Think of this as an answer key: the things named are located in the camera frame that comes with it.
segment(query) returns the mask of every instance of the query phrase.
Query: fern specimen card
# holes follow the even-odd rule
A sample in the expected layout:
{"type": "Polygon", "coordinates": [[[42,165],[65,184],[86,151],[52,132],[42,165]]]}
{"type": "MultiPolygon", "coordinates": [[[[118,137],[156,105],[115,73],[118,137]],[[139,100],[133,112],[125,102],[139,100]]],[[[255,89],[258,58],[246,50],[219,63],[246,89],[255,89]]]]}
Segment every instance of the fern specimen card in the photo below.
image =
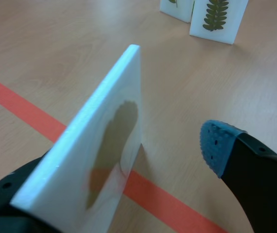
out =
{"type": "Polygon", "coordinates": [[[161,0],[160,11],[189,23],[193,3],[194,0],[161,0]]]}
{"type": "Polygon", "coordinates": [[[196,0],[190,35],[233,44],[248,0],[196,0]]]}

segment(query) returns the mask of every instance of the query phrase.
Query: red tape line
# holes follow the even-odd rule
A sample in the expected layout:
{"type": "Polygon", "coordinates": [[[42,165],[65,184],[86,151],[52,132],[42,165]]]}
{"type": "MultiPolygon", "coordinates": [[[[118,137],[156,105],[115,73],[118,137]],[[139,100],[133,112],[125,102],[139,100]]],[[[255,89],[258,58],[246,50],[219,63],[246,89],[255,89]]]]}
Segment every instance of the red tape line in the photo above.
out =
{"type": "MultiPolygon", "coordinates": [[[[55,142],[66,126],[0,83],[0,105],[55,142]]],[[[165,190],[131,171],[123,192],[178,233],[226,233],[165,190]]]]}

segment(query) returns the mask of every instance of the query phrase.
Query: screw hole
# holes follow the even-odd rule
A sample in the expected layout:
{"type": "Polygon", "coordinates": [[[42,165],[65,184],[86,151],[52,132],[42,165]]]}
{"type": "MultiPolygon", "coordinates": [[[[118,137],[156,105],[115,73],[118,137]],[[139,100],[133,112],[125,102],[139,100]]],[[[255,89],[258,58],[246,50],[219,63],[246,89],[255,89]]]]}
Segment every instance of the screw hole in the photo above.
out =
{"type": "Polygon", "coordinates": [[[12,183],[10,183],[10,182],[5,183],[5,184],[2,186],[2,188],[3,188],[3,189],[10,188],[11,185],[12,185],[12,183]]]}

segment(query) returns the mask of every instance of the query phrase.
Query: blue rubber gripper pad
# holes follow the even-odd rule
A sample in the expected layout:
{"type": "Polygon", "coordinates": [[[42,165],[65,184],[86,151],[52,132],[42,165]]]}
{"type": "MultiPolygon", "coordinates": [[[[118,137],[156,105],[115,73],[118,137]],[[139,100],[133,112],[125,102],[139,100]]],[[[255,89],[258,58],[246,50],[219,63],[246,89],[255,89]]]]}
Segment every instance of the blue rubber gripper pad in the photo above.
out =
{"type": "Polygon", "coordinates": [[[200,147],[203,158],[218,178],[224,173],[236,138],[246,131],[216,120],[208,120],[201,127],[200,147]]]}

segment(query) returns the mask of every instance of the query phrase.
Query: pressed leaf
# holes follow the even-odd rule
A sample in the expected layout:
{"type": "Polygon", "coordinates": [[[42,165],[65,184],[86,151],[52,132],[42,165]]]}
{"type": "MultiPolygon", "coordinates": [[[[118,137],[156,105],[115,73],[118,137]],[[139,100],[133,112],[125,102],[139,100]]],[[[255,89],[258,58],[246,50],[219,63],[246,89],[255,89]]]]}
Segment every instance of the pressed leaf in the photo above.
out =
{"type": "Polygon", "coordinates": [[[214,30],[213,27],[210,26],[210,25],[204,24],[204,25],[202,25],[202,26],[203,26],[205,29],[209,30],[209,31],[213,31],[213,30],[214,30]]]}
{"type": "Polygon", "coordinates": [[[228,9],[228,6],[223,6],[223,7],[218,8],[218,11],[221,12],[221,11],[225,11],[227,9],[228,9]]]}
{"type": "Polygon", "coordinates": [[[207,13],[203,24],[203,28],[208,31],[224,29],[222,25],[226,24],[227,15],[226,10],[228,9],[228,0],[209,0],[211,4],[207,4],[207,13]]]}
{"type": "Polygon", "coordinates": [[[226,24],[225,21],[215,22],[215,25],[216,25],[216,26],[222,26],[222,25],[224,25],[224,24],[226,24]]]}
{"type": "Polygon", "coordinates": [[[205,21],[208,25],[213,26],[213,22],[212,22],[210,19],[205,18],[204,21],[205,21]]]}
{"type": "Polygon", "coordinates": [[[225,16],[227,15],[227,12],[218,12],[216,16],[225,16]]]}
{"type": "Polygon", "coordinates": [[[219,3],[219,6],[227,6],[228,4],[229,4],[228,1],[220,2],[220,3],[219,3]]]}
{"type": "Polygon", "coordinates": [[[207,4],[207,6],[208,6],[208,8],[210,8],[211,10],[214,10],[214,11],[216,11],[216,9],[217,9],[217,6],[215,6],[215,5],[207,4]]]}
{"type": "Polygon", "coordinates": [[[227,19],[226,16],[220,16],[216,18],[217,21],[224,21],[225,19],[227,19]]]}
{"type": "Polygon", "coordinates": [[[210,15],[215,15],[216,11],[212,11],[211,9],[207,9],[207,12],[210,14],[210,15]]]}

